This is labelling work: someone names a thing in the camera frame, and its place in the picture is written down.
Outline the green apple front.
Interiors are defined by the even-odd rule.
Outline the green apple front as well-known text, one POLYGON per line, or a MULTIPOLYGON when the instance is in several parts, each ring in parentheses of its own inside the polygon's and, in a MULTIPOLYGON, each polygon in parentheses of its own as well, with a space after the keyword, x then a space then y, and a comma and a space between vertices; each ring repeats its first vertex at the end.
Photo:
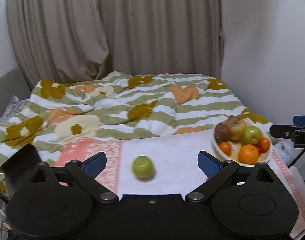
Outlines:
POLYGON ((257 126, 248 126, 243 132, 243 142, 245 144, 255 145, 262 138, 262 132, 257 126))

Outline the large orange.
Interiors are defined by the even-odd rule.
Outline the large orange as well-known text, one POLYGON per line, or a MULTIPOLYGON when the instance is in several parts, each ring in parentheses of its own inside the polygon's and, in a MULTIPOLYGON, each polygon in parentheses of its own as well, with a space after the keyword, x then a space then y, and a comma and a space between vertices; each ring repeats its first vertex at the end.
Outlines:
POLYGON ((260 154, 254 145, 247 144, 240 148, 238 153, 238 161, 247 165, 254 165, 257 163, 260 154))

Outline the large blemished apple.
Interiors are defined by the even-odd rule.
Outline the large blemished apple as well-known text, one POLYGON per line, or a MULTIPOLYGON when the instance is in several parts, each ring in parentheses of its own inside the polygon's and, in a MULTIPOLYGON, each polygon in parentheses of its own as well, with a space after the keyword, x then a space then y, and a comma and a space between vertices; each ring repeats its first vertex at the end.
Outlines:
POLYGON ((224 124, 229 128, 230 130, 230 139, 233 141, 242 140, 244 130, 247 127, 247 124, 244 119, 241 117, 229 117, 226 121, 224 121, 224 124))

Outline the pink floral table cloth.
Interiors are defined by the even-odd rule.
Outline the pink floral table cloth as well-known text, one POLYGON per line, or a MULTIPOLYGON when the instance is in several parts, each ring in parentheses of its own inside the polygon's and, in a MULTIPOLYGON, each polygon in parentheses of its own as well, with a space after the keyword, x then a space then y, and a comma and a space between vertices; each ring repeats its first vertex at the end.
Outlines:
POLYGON ((200 151, 215 155, 212 131, 137 140, 81 137, 64 147, 55 164, 64 166, 70 160, 84 161, 98 152, 105 152, 107 165, 96 179, 119 197, 174 193, 185 196, 208 180, 198 167, 200 151), (154 164, 155 177, 151 181, 140 181, 133 175, 132 162, 140 155, 149 157, 154 164))

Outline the black box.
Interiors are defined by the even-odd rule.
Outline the black box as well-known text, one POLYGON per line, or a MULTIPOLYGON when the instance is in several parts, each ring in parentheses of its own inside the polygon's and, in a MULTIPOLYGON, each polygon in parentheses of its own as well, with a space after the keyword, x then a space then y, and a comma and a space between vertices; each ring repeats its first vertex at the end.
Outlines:
POLYGON ((26 144, 1 166, 1 171, 4 173, 5 190, 9 198, 32 175, 35 166, 40 162, 41 158, 36 148, 31 144, 26 144))

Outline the small mandarin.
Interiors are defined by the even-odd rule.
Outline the small mandarin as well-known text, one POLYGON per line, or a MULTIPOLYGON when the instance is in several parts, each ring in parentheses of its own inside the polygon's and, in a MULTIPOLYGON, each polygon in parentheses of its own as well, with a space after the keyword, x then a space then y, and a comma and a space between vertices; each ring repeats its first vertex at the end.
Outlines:
POLYGON ((262 138, 259 141, 259 145, 262 149, 262 152, 267 152, 267 150, 270 148, 270 140, 268 138, 262 138))
POLYGON ((224 141, 219 144, 219 148, 223 153, 225 153, 227 156, 231 155, 232 146, 228 141, 224 141))

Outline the green apple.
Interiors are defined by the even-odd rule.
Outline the green apple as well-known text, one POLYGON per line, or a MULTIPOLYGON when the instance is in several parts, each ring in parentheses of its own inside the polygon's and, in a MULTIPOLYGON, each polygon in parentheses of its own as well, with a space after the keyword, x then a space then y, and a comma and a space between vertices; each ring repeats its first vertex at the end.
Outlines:
POLYGON ((257 126, 248 126, 243 132, 243 142, 245 144, 255 145, 262 138, 262 132, 257 126))
POLYGON ((150 179, 155 173, 153 162, 144 155, 132 162, 132 171, 137 179, 150 179))

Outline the beige curtain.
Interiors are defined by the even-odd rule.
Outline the beige curtain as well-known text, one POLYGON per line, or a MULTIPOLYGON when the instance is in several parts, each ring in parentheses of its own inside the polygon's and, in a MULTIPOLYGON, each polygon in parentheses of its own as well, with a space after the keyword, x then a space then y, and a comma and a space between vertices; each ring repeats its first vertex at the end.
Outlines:
POLYGON ((7 17, 30 87, 113 71, 221 76, 220 0, 7 0, 7 17))

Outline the red plum front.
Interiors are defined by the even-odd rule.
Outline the red plum front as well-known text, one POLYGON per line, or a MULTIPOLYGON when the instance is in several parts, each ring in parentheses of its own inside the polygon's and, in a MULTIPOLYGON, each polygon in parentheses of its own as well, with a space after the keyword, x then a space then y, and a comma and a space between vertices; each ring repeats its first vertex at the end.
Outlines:
POLYGON ((259 154, 263 154, 264 151, 260 144, 256 144, 255 147, 257 148, 259 154))

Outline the patterned grey pillow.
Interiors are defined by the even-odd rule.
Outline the patterned grey pillow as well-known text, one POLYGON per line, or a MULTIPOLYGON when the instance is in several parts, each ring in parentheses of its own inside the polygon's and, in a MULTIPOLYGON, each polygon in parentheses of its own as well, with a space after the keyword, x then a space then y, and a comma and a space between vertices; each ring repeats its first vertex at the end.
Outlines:
POLYGON ((0 117, 0 125, 14 117, 16 114, 20 113, 20 111, 24 109, 28 102, 28 99, 21 100, 16 95, 13 95, 6 107, 6 110, 0 117))

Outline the brown kiwi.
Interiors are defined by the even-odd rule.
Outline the brown kiwi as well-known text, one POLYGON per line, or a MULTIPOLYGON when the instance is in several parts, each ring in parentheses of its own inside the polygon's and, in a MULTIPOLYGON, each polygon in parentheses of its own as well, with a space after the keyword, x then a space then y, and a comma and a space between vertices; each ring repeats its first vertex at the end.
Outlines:
POLYGON ((231 137, 230 129, 227 125, 223 123, 217 124, 214 129, 214 137, 218 144, 229 141, 231 137))

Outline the striped floral duvet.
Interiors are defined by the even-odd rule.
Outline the striped floral duvet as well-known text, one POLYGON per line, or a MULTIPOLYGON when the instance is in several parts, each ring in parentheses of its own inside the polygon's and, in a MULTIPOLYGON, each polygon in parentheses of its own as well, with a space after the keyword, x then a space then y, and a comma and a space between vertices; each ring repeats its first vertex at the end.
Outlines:
MULTIPOLYGON (((26 144, 54 164, 70 142, 88 137, 127 140, 205 131, 231 116, 268 132, 271 122, 253 113, 214 77, 201 74, 128 75, 57 83, 41 80, 23 109, 0 123, 0 167, 26 144)), ((0 193, 5 182, 0 172, 0 193)))

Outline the grey sofa backrest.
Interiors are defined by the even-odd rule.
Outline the grey sofa backrest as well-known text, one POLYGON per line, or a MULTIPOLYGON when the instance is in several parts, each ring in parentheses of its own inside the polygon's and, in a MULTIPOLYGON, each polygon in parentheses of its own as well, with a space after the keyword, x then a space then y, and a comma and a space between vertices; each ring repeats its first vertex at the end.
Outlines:
POLYGON ((20 68, 11 70, 0 78, 0 117, 7 108, 13 95, 19 99, 28 99, 31 89, 20 68))

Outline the cream bowl with duck print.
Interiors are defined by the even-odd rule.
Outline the cream bowl with duck print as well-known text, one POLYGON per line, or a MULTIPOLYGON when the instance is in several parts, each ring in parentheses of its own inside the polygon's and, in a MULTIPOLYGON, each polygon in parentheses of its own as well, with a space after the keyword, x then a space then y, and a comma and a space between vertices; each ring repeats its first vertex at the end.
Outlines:
POLYGON ((215 124, 212 146, 220 160, 233 160, 249 167, 259 161, 269 161, 272 154, 272 142, 267 133, 241 118, 229 118, 215 124))

